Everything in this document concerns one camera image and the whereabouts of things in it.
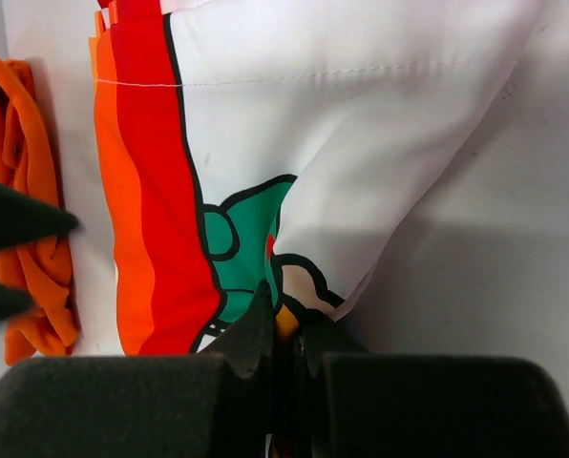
orange fabric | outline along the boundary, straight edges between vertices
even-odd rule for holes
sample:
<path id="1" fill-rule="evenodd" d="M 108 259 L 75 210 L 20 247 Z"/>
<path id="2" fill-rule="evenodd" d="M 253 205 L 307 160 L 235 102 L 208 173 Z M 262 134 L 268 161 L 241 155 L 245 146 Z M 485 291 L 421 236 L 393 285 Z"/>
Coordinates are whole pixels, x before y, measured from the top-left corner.
<path id="1" fill-rule="evenodd" d="M 286 305 L 283 305 L 276 315 L 276 337 L 278 340 L 283 344 L 289 343 L 299 327 L 300 323 L 295 315 L 286 308 Z"/>
<path id="2" fill-rule="evenodd" d="M 34 102 L 32 72 L 22 61 L 0 60 L 0 183 L 58 206 L 47 132 Z M 25 289 L 37 307 L 13 319 L 5 333 L 5 362 L 36 350 L 70 354 L 78 330 L 68 308 L 73 267 L 68 242 L 47 238 L 0 252 L 0 283 Z"/>
<path id="3" fill-rule="evenodd" d="M 106 24 L 104 24 L 104 18 L 102 17 L 101 11 L 96 11 L 94 14 L 95 22 L 95 36 L 90 38 L 90 56 L 92 58 L 92 76 L 94 78 L 94 93 L 97 89 L 97 42 L 99 41 L 102 33 L 106 31 Z"/>
<path id="4" fill-rule="evenodd" d="M 104 31 L 96 43 L 95 64 L 99 78 L 116 81 L 110 30 Z M 121 138 L 116 97 L 116 84 L 96 86 L 95 136 L 104 194 L 117 228 L 117 328 L 125 354 L 137 355 L 155 328 L 151 309 L 155 271 L 142 237 L 140 178 Z"/>
<path id="5" fill-rule="evenodd" d="M 109 3 L 109 18 L 111 19 L 111 26 L 119 22 L 116 1 Z"/>

orange stripe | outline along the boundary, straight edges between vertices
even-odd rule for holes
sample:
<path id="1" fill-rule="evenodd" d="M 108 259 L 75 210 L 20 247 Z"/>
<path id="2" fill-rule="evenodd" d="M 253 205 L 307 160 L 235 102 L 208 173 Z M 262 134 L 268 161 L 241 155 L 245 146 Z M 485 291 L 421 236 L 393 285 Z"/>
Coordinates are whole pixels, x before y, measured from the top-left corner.
<path id="1" fill-rule="evenodd" d="M 102 33 L 106 31 L 106 24 L 104 24 L 104 17 L 102 16 L 102 11 L 96 11 L 94 13 L 94 24 L 95 24 L 95 38 L 102 36 Z"/>
<path id="2" fill-rule="evenodd" d="M 99 38 L 92 36 L 90 38 L 90 57 L 92 58 L 92 78 L 94 79 L 94 93 L 97 91 L 97 42 Z"/>
<path id="3" fill-rule="evenodd" d="M 97 43 L 96 63 L 100 78 L 116 81 L 111 30 L 105 31 Z M 117 328 L 123 351 L 136 355 L 154 330 L 151 298 L 155 271 L 142 237 L 140 179 L 119 131 L 116 92 L 115 84 L 97 84 L 95 134 L 104 193 L 115 229 Z"/>
<path id="4" fill-rule="evenodd" d="M 109 19 L 111 20 L 111 27 L 113 24 L 117 24 L 119 22 L 119 14 L 116 7 L 116 1 L 109 3 Z"/>

red stripe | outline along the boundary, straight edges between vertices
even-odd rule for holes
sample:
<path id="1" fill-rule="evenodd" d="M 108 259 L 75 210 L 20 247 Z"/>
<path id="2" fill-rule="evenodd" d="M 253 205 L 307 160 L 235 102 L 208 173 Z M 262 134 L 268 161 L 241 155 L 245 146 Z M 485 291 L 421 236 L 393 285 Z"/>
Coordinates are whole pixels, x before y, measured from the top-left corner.
<path id="1" fill-rule="evenodd" d="M 118 81 L 176 84 L 163 20 L 152 16 L 113 26 Z M 200 246 L 194 175 L 182 142 L 178 90 L 124 85 L 117 89 L 119 129 L 138 170 L 143 238 L 155 268 L 155 331 L 139 354 L 188 352 L 220 300 Z"/>
<path id="2" fill-rule="evenodd" d="M 161 15 L 159 0 L 116 0 L 119 21 L 141 16 Z"/>

fabric fold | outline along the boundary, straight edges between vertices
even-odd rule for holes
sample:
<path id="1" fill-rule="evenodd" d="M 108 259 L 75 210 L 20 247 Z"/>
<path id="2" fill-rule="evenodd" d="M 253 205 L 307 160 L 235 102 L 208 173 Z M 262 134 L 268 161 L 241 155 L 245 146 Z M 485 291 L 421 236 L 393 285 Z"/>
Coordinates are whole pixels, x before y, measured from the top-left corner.
<path id="1" fill-rule="evenodd" d="M 34 101 L 30 66 L 0 60 L 0 183 L 60 206 L 52 151 Z M 65 239 L 46 238 L 0 252 L 0 283 L 30 292 L 36 303 L 26 316 L 9 322 L 5 362 L 9 365 L 39 351 L 71 354 L 78 335 L 70 309 L 73 266 Z"/>

black outline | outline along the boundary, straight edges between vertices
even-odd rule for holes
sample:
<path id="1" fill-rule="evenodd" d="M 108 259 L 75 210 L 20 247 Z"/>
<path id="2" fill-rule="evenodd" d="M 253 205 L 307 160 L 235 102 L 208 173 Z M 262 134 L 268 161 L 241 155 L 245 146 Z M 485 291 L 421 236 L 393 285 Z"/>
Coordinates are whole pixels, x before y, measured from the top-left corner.
<path id="1" fill-rule="evenodd" d="M 283 294 L 283 306 L 293 314 L 300 326 L 316 323 L 325 315 L 322 310 L 305 307 L 301 302 L 288 294 Z"/>
<path id="2" fill-rule="evenodd" d="M 219 206 L 226 212 L 237 203 L 240 203 L 243 200 L 247 200 L 248 198 L 252 198 L 253 196 L 262 193 L 266 189 L 269 189 L 276 184 L 293 183 L 295 179 L 297 179 L 297 177 L 291 174 L 278 175 L 277 177 L 273 177 L 268 181 L 264 181 L 263 183 L 258 184 L 257 186 L 253 186 L 252 188 L 244 189 L 236 194 L 232 194 L 230 197 L 224 200 L 222 204 Z"/>
<path id="3" fill-rule="evenodd" d="M 223 262 L 226 260 L 231 260 L 240 251 L 240 235 L 236 230 L 234 221 L 231 220 L 231 217 L 219 205 L 213 205 L 212 203 L 205 203 L 203 205 L 203 208 L 204 212 L 202 216 L 204 218 L 206 213 L 216 213 L 217 215 L 222 216 L 222 218 L 225 219 L 225 221 L 227 221 L 227 225 L 229 226 L 229 231 L 231 232 L 231 245 L 229 246 L 227 251 L 219 254 L 211 254 L 210 252 L 208 252 L 208 259 L 214 262 Z"/>
<path id="4" fill-rule="evenodd" d="M 223 331 L 225 329 L 227 329 L 227 326 L 229 326 L 231 323 L 228 322 L 224 322 L 223 320 L 219 320 L 218 318 L 215 318 L 213 320 L 211 320 L 210 322 L 211 324 L 215 325 L 217 328 L 222 329 Z"/>
<path id="5" fill-rule="evenodd" d="M 216 320 L 214 322 L 210 322 L 208 324 L 208 326 L 206 327 L 206 330 L 204 332 L 204 336 L 210 336 L 210 337 L 214 337 L 215 339 L 218 338 L 225 329 L 227 329 L 227 326 L 230 323 L 222 323 L 220 320 Z"/>
<path id="6" fill-rule="evenodd" d="M 223 289 L 224 292 L 226 293 L 250 293 L 250 294 L 255 294 L 255 291 L 253 291 L 252 289 L 244 289 L 244 288 L 229 288 L 229 289 Z"/>
<path id="7" fill-rule="evenodd" d="M 217 305 L 217 310 L 213 314 L 213 317 L 219 316 L 219 314 L 225 308 L 225 294 L 221 288 L 221 283 L 219 282 L 219 275 L 217 274 L 217 269 L 215 267 L 214 262 L 211 262 L 208 257 L 208 240 L 206 238 L 206 224 L 204 221 L 203 212 L 199 214 L 199 212 L 203 209 L 204 202 L 203 197 L 201 195 L 201 187 L 200 187 L 200 179 L 198 177 L 198 171 L 196 169 L 196 164 L 191 157 L 191 150 L 189 149 L 189 141 L 187 139 L 187 117 L 185 115 L 185 103 L 184 103 L 184 94 L 182 93 L 182 78 L 180 76 L 180 68 L 179 62 L 177 60 L 177 52 L 174 46 L 174 40 L 172 38 L 172 27 L 170 24 L 170 16 L 172 13 L 164 14 L 163 16 L 163 36 L 166 42 L 166 48 L 168 50 L 168 55 L 170 57 L 170 66 L 172 67 L 172 72 L 174 74 L 175 83 L 177 84 L 176 92 L 177 92 L 177 99 L 179 101 L 179 121 L 180 121 L 180 135 L 182 141 L 182 147 L 185 150 L 185 157 L 187 159 L 187 164 L 189 166 L 189 172 L 191 173 L 191 178 L 193 180 L 193 191 L 194 191 L 194 198 L 196 203 L 196 224 L 198 225 L 198 236 L 200 238 L 200 246 L 201 250 L 206 257 L 206 261 L 210 264 L 210 272 L 212 276 L 212 282 L 215 287 L 215 290 L 219 294 L 219 304 Z M 189 352 L 197 353 L 198 346 L 201 342 L 201 337 L 203 334 L 206 334 L 205 330 L 210 327 L 210 323 L 212 319 L 208 320 L 208 322 L 200 329 L 198 335 L 194 338 L 194 341 L 191 343 L 189 348 Z"/>
<path id="8" fill-rule="evenodd" d="M 272 236 L 274 237 L 274 243 L 276 243 L 276 238 L 278 237 L 278 233 L 281 230 L 281 209 L 282 206 L 281 208 L 278 209 L 278 212 L 276 212 L 274 234 Z M 272 305 L 274 305 L 274 313 L 278 315 L 278 313 L 281 311 L 281 308 L 283 308 L 282 291 L 281 291 L 283 289 L 283 271 L 280 269 L 280 267 L 276 262 L 273 262 L 274 258 L 276 258 L 276 254 L 274 254 L 274 249 L 272 247 L 272 252 L 269 254 L 269 259 L 267 260 L 267 263 L 269 264 L 269 267 L 272 270 L 272 278 L 274 279 L 274 283 L 276 284 L 276 303 Z"/>
<path id="9" fill-rule="evenodd" d="M 302 255 L 296 255 L 296 254 L 292 254 L 292 253 L 288 253 L 288 254 L 284 254 L 284 255 L 272 255 L 272 258 L 270 259 L 270 264 L 272 265 L 272 273 L 274 275 L 274 281 L 276 282 L 276 284 L 278 285 L 279 288 L 279 300 L 284 298 L 284 293 L 282 291 L 283 289 L 283 266 L 284 265 L 299 265 L 300 267 L 303 267 L 308 274 L 310 274 L 310 277 L 312 278 L 312 281 L 314 282 L 314 289 L 316 291 L 316 296 L 322 300 L 327 302 L 329 305 L 331 305 L 334 308 L 339 307 L 342 302 L 344 302 L 344 299 L 342 299 L 340 296 L 338 296 L 337 294 L 335 294 L 333 291 L 330 291 L 328 286 L 327 286 L 327 279 L 325 278 L 325 276 L 323 275 L 323 272 L 321 272 L 321 269 L 319 269 L 314 262 L 312 262 L 311 260 L 309 260 L 308 258 L 302 256 Z"/>

